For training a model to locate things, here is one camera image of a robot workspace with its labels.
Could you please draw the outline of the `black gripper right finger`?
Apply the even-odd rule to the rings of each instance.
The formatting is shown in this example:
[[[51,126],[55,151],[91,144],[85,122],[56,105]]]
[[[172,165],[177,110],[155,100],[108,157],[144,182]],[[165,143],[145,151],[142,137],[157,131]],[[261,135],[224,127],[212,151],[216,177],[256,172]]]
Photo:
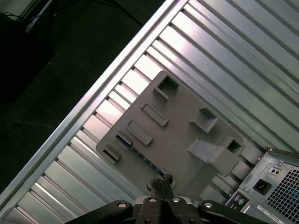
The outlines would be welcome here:
[[[260,220],[214,201],[203,201],[197,208],[175,197],[171,185],[163,180],[163,198],[170,217],[177,224],[258,224]]]

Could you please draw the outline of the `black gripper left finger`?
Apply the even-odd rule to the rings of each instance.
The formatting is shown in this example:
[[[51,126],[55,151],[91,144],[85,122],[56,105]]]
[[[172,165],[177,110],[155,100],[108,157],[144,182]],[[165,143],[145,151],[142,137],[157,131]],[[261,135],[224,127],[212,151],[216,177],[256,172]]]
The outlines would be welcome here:
[[[70,221],[71,224],[158,224],[163,205],[163,180],[154,179],[151,195],[132,205],[116,200]]]

